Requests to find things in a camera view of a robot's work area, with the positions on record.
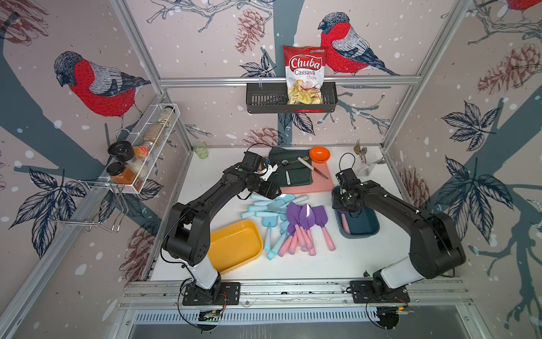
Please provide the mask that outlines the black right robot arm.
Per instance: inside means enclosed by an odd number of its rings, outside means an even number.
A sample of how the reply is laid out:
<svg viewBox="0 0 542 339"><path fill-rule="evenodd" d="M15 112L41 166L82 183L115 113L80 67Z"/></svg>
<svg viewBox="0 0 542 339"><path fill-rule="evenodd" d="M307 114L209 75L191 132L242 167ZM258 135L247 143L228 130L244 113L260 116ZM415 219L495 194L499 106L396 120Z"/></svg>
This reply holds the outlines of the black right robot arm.
<svg viewBox="0 0 542 339"><path fill-rule="evenodd" d="M466 262L454 221L446 213L419 209L372 180L362 182L351 168L338 172L336 178L340 190L333 194L333 209L352 213L372 209L410 236L408 256L373 274L373 289L377 294L436 278Z"/></svg>

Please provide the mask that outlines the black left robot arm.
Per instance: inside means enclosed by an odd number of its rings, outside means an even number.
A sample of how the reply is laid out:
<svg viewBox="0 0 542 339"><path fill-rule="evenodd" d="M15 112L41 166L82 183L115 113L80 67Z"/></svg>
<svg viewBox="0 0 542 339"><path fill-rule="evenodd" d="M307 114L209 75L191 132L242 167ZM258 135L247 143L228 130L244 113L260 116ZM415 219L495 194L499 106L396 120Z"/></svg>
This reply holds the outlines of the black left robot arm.
<svg viewBox="0 0 542 339"><path fill-rule="evenodd" d="M173 205L161 248L186 266L196 292L214 300L221 288L221 276L207 255L213 218L245 190L268 199L280 196L279 185L268 181L277 169L276 163L268 164L262 156L245 151L243 160L225 169L220 180L204 194L186 204Z"/></svg>

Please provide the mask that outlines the teal storage box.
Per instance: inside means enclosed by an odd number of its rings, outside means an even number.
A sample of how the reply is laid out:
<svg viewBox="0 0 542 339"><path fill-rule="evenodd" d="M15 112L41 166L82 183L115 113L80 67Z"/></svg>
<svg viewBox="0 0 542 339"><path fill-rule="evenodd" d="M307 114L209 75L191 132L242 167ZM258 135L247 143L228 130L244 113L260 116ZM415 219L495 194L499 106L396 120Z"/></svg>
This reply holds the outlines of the teal storage box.
<svg viewBox="0 0 542 339"><path fill-rule="evenodd" d="M380 223L375 211L369 208L363 208L358 212L345 212L351 234L346 234L340 225L340 216L334 209L335 218L338 223L340 234L347 239L363 239L372 237L379 233Z"/></svg>

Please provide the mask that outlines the dark green cloth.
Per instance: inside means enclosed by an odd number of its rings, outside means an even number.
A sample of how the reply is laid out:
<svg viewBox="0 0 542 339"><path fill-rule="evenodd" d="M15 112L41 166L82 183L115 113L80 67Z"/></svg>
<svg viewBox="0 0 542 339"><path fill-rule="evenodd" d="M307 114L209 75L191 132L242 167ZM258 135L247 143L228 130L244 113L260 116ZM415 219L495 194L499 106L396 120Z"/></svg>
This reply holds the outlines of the dark green cloth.
<svg viewBox="0 0 542 339"><path fill-rule="evenodd" d="M309 150L289 150L286 148L274 147L271 149L268 159L271 162L275 162L279 167L276 172L274 172L269 181L281 185L286 181L285 170L288 170L292 173L292 178L294 183L292 186L301 186L312 183L311 179L311 170L306 166L304 168L284 168L280 166L282 160L297 160L298 157L304 158L310 164L312 164L309 158Z"/></svg>

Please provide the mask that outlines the dark metal spoon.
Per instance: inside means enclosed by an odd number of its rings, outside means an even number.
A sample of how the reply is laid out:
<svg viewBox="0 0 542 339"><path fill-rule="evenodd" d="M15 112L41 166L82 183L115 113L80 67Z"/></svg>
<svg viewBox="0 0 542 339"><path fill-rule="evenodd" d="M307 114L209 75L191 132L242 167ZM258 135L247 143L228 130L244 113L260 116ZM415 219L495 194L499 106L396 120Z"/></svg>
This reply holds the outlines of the dark metal spoon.
<svg viewBox="0 0 542 339"><path fill-rule="evenodd" d="M305 165L302 165L298 160L293 160L293 161L282 160L280 163L280 166L284 168L304 168L305 167Z"/></svg>

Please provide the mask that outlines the clear cup with utensils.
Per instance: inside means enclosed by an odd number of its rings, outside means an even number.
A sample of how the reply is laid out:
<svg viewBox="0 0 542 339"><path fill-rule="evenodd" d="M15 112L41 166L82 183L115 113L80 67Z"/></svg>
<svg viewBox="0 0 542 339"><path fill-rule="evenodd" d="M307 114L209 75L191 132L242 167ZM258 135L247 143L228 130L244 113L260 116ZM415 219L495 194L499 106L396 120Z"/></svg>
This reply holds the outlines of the clear cup with utensils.
<svg viewBox="0 0 542 339"><path fill-rule="evenodd" d="M361 145L360 140L354 145L354 153L354 172L358 177L368 177L376 165L385 164L385 158L378 148Z"/></svg>

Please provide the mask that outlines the pink cutting board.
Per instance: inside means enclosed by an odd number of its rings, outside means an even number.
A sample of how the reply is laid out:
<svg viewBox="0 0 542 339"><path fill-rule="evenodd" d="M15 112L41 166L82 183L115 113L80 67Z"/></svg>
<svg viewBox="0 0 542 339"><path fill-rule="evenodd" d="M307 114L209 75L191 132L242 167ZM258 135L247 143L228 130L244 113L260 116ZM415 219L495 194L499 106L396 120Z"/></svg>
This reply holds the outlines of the pink cutting board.
<svg viewBox="0 0 542 339"><path fill-rule="evenodd" d="M330 170L328 168L327 162L323 163L317 163L312 162L313 166L320 170L328 179L325 179L315 171L311 172L311 179L312 183L307 185L301 185L301 186L292 186L294 183L292 178L292 173L289 173L290 176L290 182L291 185L288 185L286 182L280 185L280 188L282 189L282 192L285 194L313 194L313 193L329 193L333 190L335 187L335 184L332 179L332 175L330 174Z"/></svg>

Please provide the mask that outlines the orange bowl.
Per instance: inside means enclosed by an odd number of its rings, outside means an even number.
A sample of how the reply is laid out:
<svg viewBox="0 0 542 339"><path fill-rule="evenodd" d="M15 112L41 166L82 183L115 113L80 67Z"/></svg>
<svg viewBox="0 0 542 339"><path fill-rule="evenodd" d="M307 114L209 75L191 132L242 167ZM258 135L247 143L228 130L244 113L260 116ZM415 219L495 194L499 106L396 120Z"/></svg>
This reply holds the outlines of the orange bowl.
<svg viewBox="0 0 542 339"><path fill-rule="evenodd" d="M330 151L322 146L313 147L309 151L309 157L315 163L326 163L330 156Z"/></svg>

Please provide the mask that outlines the yellow plastic tray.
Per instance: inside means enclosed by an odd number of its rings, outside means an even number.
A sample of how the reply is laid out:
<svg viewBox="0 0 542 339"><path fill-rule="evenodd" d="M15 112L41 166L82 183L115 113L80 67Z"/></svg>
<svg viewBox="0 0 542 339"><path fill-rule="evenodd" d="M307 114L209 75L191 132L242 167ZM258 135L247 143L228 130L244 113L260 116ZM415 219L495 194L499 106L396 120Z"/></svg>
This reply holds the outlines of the yellow plastic tray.
<svg viewBox="0 0 542 339"><path fill-rule="evenodd" d="M257 225L251 220L241 220L210 234L207 255L222 275L257 259L263 247Z"/></svg>

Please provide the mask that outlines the small green glass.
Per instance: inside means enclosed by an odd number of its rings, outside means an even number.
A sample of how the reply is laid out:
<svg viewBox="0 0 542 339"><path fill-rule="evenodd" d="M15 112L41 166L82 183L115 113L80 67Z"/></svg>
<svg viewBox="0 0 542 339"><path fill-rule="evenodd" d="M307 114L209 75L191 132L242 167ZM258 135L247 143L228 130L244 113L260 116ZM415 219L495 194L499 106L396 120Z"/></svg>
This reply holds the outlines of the small green glass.
<svg viewBox="0 0 542 339"><path fill-rule="evenodd" d="M193 152L202 160L208 158L209 156L208 146L204 141L199 141L193 144Z"/></svg>

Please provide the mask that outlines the Chuba cassava chips bag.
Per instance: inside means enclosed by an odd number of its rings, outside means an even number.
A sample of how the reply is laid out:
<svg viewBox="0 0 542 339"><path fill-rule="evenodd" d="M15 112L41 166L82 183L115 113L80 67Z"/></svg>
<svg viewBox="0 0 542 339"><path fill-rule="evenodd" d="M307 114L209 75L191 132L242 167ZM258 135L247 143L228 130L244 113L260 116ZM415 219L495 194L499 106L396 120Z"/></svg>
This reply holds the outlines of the Chuba cassava chips bag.
<svg viewBox="0 0 542 339"><path fill-rule="evenodd" d="M283 46L289 105L323 104L326 47Z"/></svg>

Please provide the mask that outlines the orange spice jar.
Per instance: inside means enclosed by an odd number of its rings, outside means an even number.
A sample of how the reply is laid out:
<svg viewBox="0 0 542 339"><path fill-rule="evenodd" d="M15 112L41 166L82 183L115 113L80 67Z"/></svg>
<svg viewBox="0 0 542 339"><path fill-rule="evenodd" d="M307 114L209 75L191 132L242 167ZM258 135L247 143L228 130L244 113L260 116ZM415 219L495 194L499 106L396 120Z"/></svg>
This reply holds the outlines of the orange spice jar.
<svg viewBox="0 0 542 339"><path fill-rule="evenodd" d="M131 185L135 184L138 176L122 162L113 162L106 168L107 174L117 184Z"/></svg>

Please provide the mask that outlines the black lid spice jar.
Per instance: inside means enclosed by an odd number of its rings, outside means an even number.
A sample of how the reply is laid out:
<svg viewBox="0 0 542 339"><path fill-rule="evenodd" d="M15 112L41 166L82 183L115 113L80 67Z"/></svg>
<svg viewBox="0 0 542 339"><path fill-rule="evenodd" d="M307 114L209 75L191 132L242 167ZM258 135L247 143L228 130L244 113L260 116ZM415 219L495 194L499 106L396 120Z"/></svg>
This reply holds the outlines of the black lid spice jar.
<svg viewBox="0 0 542 339"><path fill-rule="evenodd" d="M136 156L129 141L117 141L109 146L107 152L119 162L128 162Z"/></svg>

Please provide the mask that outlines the white handled knife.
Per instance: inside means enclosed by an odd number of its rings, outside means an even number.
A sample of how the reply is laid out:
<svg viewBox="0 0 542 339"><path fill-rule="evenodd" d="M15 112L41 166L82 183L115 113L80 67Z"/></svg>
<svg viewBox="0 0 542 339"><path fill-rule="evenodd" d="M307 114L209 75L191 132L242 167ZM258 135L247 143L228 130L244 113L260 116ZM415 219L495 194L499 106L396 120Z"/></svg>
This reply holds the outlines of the white handled knife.
<svg viewBox="0 0 542 339"><path fill-rule="evenodd" d="M304 166L306 166L307 168L309 168L311 171L314 171L315 173L317 173L318 175L322 176L323 178L325 179L330 179L329 177L327 177L323 172L321 172L318 168L315 168L312 164L310 164L307 160L305 160L304 158L301 158L301 157L298 157L297 160L303 164Z"/></svg>

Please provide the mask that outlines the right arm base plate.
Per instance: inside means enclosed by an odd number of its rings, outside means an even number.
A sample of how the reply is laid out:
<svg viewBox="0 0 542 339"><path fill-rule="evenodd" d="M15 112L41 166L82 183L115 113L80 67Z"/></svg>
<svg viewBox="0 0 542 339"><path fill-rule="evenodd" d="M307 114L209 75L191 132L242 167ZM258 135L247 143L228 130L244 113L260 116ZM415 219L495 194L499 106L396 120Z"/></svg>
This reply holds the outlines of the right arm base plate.
<svg viewBox="0 0 542 339"><path fill-rule="evenodd" d="M354 304L398 302L406 305L410 303L405 286L390 289L380 281L374 282L373 279L350 281L346 292L352 295Z"/></svg>

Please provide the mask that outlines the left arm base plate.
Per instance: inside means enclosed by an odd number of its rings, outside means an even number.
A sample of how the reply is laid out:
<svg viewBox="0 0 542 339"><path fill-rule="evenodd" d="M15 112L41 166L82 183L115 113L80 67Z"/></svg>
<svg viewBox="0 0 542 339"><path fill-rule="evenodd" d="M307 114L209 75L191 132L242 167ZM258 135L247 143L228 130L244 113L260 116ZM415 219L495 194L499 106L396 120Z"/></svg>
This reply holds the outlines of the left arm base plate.
<svg viewBox="0 0 542 339"><path fill-rule="evenodd" d="M205 290L190 282L181 292L183 306L238 305L241 293L239 282L218 282Z"/></svg>

